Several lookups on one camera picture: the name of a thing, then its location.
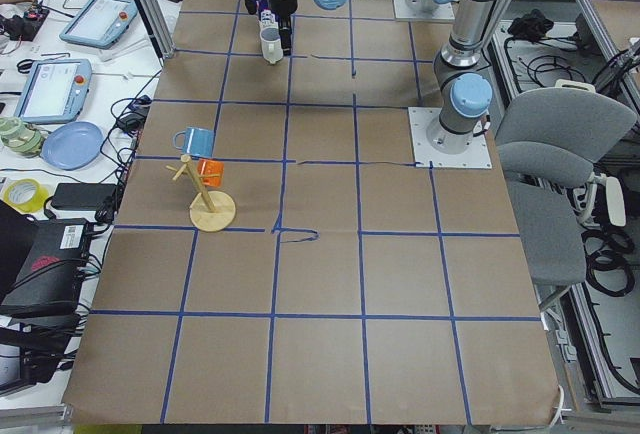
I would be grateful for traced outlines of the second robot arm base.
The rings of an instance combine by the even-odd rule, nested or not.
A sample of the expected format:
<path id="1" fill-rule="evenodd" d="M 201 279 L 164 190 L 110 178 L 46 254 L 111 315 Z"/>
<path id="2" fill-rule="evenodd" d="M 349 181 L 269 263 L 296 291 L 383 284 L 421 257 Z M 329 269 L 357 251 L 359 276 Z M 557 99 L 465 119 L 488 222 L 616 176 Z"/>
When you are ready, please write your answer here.
<path id="1" fill-rule="evenodd" d="M 399 21 L 452 23 L 452 3 L 456 0 L 393 0 L 395 18 Z"/>

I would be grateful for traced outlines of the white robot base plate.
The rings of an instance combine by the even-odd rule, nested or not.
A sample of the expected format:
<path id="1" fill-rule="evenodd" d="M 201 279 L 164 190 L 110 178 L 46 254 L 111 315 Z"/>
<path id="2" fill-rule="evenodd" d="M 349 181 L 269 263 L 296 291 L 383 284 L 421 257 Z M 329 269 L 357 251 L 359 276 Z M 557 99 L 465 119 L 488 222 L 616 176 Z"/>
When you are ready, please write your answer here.
<path id="1" fill-rule="evenodd" d="M 440 108 L 408 108 L 416 165 L 424 168 L 491 169 L 481 120 L 477 120 L 469 133 L 452 134 L 441 126 L 440 112 Z"/>

